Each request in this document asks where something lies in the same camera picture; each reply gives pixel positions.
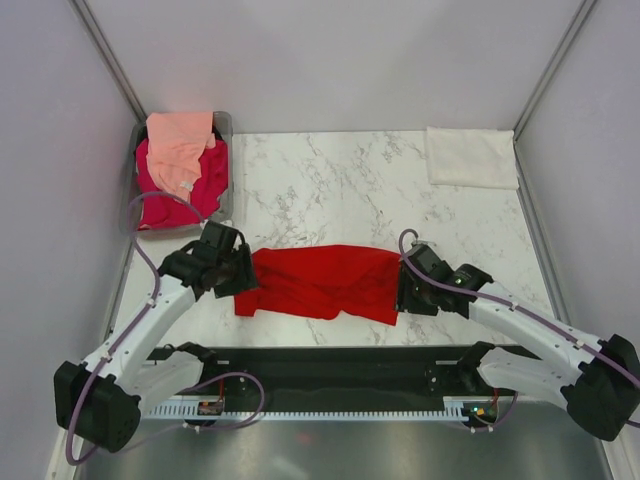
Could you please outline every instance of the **pink cloth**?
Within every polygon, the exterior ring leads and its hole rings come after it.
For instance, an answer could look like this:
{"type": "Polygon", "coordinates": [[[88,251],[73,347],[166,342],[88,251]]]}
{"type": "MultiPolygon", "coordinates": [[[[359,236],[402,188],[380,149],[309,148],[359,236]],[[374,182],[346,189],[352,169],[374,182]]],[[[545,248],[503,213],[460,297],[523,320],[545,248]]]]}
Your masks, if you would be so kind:
{"type": "Polygon", "coordinates": [[[202,172],[198,159],[215,146],[213,112],[152,113],[147,118],[147,164],[161,190],[189,201],[202,172]]]}
{"type": "MultiPolygon", "coordinates": [[[[143,193],[161,191],[147,168],[149,140],[143,140],[136,149],[138,185],[143,193]]],[[[229,185],[229,150],[223,141],[206,149],[198,160],[202,176],[196,180],[190,203],[203,216],[208,217],[220,208],[218,197],[229,185]]],[[[142,219],[138,230],[175,228],[198,223],[198,217],[187,207],[163,196],[147,197],[143,201],[142,219]]]]}

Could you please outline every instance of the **folded red cloth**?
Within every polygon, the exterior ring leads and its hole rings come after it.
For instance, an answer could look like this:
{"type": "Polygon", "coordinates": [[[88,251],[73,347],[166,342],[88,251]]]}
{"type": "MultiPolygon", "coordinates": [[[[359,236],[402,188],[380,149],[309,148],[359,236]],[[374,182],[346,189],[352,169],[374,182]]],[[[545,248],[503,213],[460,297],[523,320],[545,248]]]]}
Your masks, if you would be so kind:
{"type": "Polygon", "coordinates": [[[235,313],[256,310],[301,317],[351,315],[395,325],[399,255],[369,247],[263,248],[253,254],[260,287],[234,297],[235,313]]]}
{"type": "MultiPolygon", "coordinates": [[[[143,193],[160,192],[153,183],[147,168],[149,140],[143,140],[136,149],[138,185],[143,193]]],[[[214,148],[207,148],[200,157],[202,176],[193,184],[191,205],[204,217],[220,208],[218,197],[229,185],[229,150],[227,144],[218,140],[214,148]]],[[[198,223],[198,217],[186,206],[169,197],[147,197],[142,201],[142,219],[139,230],[175,228],[198,223]]]]}

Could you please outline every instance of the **peach towel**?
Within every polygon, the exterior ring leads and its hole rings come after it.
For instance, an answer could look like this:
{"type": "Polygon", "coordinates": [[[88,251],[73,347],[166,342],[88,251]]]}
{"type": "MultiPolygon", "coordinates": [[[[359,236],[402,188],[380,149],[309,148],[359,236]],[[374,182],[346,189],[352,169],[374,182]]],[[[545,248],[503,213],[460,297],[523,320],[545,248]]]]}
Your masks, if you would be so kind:
{"type": "Polygon", "coordinates": [[[156,186],[189,201],[200,156],[215,146],[213,112],[152,113],[147,118],[147,166],[156,186]]]}

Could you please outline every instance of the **magenta cloth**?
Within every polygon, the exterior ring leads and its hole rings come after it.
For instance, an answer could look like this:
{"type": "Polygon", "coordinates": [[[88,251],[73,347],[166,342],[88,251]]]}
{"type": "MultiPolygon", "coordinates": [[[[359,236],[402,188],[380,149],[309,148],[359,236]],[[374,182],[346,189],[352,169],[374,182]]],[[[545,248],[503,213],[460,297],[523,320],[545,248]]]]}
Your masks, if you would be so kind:
{"type": "MultiPolygon", "coordinates": [[[[136,149],[138,185],[142,193],[160,192],[149,174],[147,152],[149,140],[145,139],[136,149]]],[[[191,205],[204,217],[220,208],[218,198],[229,186],[229,153],[227,144],[221,140],[214,148],[207,148],[199,159],[202,176],[193,184],[191,205]]],[[[175,228],[199,223],[198,217],[184,205],[163,196],[147,197],[143,200],[142,219],[138,230],[175,228]]]]}

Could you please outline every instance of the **black end effector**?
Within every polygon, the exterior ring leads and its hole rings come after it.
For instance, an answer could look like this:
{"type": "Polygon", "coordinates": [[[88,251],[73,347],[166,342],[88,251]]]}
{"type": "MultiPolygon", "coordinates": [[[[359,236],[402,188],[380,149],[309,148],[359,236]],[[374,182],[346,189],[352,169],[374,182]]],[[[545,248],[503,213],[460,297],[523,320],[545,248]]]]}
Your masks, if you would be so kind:
{"type": "MultiPolygon", "coordinates": [[[[614,335],[601,341],[600,353],[640,377],[640,362],[633,345],[614,335]]],[[[640,390],[601,360],[580,365],[583,374],[575,385],[562,387],[567,413],[591,435],[613,441],[640,405],[640,390]]]]}
{"type": "MultiPolygon", "coordinates": [[[[69,429],[72,412],[89,375],[84,365],[71,362],[64,362],[54,375],[56,421],[65,430],[69,429]]],[[[96,377],[75,429],[76,435],[111,453],[129,442],[140,423],[140,398],[127,395],[114,380],[113,375],[96,377]]]]}
{"type": "MultiPolygon", "coordinates": [[[[427,277],[445,285],[478,291],[493,278],[473,265],[464,264],[453,270],[447,262],[423,242],[417,242],[407,253],[409,261],[427,277]]],[[[475,297],[453,293],[421,280],[402,262],[398,278],[396,310],[420,315],[437,315],[438,310],[456,312],[469,318],[469,303],[475,297]]]]}
{"type": "Polygon", "coordinates": [[[199,299],[213,289],[217,298],[237,295],[258,287],[251,249],[239,230],[207,222],[199,240],[188,243],[164,259],[160,275],[182,280],[199,299]],[[235,248],[237,239],[240,245],[235,248]]]}

